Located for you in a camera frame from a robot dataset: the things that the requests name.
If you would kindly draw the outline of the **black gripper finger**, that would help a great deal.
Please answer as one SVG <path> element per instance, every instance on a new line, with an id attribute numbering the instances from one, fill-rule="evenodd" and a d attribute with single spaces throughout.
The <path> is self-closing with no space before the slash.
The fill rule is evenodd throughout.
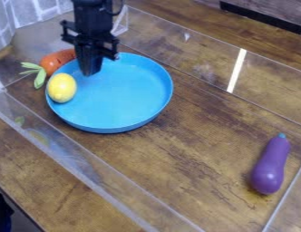
<path id="1" fill-rule="evenodd" d="M 101 71 L 101 66 L 103 62 L 103 54 L 102 54 L 102 47 L 97 47 L 93 50 L 91 55 L 91 73 L 95 74 Z"/>
<path id="2" fill-rule="evenodd" d="M 91 74 L 91 46 L 78 43 L 75 45 L 75 54 L 82 73 L 85 76 L 89 76 Z"/>

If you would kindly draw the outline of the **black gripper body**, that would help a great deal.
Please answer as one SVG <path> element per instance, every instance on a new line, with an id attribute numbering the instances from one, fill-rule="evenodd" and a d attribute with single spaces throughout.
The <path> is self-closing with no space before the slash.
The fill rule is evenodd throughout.
<path id="1" fill-rule="evenodd" d="M 74 21 L 63 20 L 62 40 L 70 44 L 89 44 L 91 52 L 102 47 L 103 57 L 113 60 L 118 54 L 118 38 L 111 34 L 113 18 L 121 13 L 113 11 L 113 0 L 73 0 Z"/>

